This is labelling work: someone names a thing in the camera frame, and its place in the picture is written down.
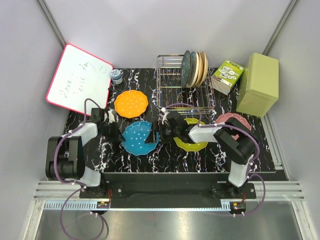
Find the blue polka dot plate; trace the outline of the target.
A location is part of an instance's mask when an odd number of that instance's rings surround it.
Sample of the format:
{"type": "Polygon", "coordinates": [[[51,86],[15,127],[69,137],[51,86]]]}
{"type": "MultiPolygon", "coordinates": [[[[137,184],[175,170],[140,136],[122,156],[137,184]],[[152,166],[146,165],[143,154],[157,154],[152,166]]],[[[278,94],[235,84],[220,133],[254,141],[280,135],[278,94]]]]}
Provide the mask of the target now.
{"type": "Polygon", "coordinates": [[[152,130],[152,124],[148,121],[137,121],[127,126],[122,134],[125,141],[122,142],[124,149],[134,156],[147,155],[155,150],[159,143],[159,134],[156,135],[156,142],[145,143],[152,130]]]}

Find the orange polka dot plate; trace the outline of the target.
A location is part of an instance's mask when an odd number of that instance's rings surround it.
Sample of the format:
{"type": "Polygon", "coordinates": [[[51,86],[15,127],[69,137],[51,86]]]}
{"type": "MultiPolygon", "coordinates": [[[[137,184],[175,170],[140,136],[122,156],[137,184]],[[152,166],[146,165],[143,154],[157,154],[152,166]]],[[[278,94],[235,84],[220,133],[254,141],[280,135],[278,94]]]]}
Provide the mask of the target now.
{"type": "Polygon", "coordinates": [[[123,118],[133,119],[142,115],[149,105],[147,96],[138,90],[127,90],[117,96],[114,109],[123,118]]]}

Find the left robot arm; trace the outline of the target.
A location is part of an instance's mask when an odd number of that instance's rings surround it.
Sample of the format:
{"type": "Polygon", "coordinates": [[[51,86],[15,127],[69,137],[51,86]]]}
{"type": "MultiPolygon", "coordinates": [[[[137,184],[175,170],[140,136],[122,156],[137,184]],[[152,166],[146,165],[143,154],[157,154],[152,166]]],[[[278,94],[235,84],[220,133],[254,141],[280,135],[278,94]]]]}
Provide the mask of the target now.
{"type": "Polygon", "coordinates": [[[111,143],[125,141],[116,115],[114,109],[95,107],[89,119],[84,119],[78,127],[64,135],[50,137],[45,164],[48,180],[80,185],[84,193],[96,198],[112,196],[106,178],[86,166],[84,146],[98,136],[111,143]]]}

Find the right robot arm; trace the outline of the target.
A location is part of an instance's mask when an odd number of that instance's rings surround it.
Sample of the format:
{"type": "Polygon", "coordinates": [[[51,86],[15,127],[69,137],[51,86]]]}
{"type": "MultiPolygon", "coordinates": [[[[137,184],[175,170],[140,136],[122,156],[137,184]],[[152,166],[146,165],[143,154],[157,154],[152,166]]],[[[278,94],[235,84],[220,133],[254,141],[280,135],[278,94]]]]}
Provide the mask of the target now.
{"type": "Polygon", "coordinates": [[[167,144],[174,138],[186,144],[218,143],[231,164],[227,183],[219,187],[217,195],[236,199],[244,194],[250,164],[260,154],[260,147],[254,134],[238,119],[229,117],[227,121],[218,124],[202,125],[199,121],[190,124],[179,113],[166,112],[162,120],[152,122],[145,143],[159,140],[167,144]]]}

